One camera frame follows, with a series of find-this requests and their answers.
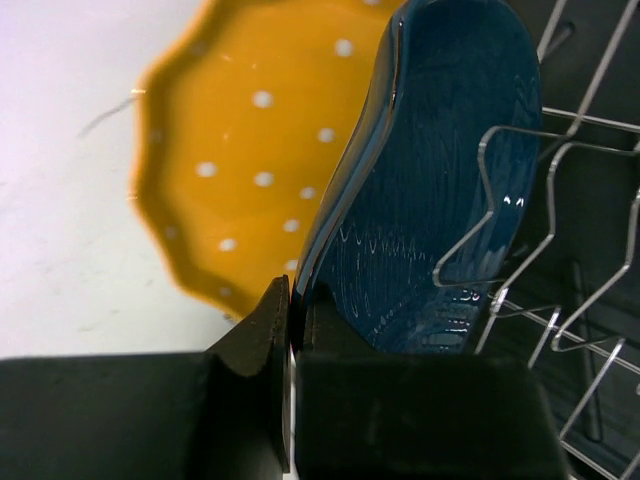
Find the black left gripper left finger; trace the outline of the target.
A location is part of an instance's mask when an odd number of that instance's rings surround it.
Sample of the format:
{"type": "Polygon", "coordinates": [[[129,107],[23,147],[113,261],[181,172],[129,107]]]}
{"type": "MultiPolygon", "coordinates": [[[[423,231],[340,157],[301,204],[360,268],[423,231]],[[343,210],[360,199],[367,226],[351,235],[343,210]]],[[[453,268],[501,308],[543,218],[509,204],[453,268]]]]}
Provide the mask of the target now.
{"type": "Polygon", "coordinates": [[[290,470],[290,293],[202,352],[6,359],[5,479],[280,479],[290,470]]]}

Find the yellow polka dot plate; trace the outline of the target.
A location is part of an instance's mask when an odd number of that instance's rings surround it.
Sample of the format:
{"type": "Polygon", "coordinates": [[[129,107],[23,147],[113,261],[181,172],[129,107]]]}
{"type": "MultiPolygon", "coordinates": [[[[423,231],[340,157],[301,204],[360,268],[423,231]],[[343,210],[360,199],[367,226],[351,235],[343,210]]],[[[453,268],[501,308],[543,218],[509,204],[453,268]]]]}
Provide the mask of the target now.
{"type": "Polygon", "coordinates": [[[207,1],[140,81],[131,198],[184,292],[235,320],[293,275],[394,1],[207,1]]]}

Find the dark blue leaf plate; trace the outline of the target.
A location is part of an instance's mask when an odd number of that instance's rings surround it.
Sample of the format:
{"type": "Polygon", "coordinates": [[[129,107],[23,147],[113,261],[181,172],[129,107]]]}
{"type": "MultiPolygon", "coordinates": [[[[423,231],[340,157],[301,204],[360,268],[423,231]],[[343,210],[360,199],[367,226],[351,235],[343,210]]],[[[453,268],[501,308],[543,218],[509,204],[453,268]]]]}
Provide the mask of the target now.
{"type": "Polygon", "coordinates": [[[541,80],[503,1],[408,1],[307,235],[297,313],[325,286],[375,349],[459,353],[535,182],[541,80]]]}

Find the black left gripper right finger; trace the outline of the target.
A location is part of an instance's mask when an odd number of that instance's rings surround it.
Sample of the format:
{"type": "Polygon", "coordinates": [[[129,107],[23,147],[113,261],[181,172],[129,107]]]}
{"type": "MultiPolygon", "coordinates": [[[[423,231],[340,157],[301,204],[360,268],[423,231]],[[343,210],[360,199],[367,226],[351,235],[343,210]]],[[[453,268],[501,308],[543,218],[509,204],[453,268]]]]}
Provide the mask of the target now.
{"type": "Polygon", "coordinates": [[[300,478],[567,477],[543,389],[524,363],[377,352],[324,285],[293,327],[300,478]]]}

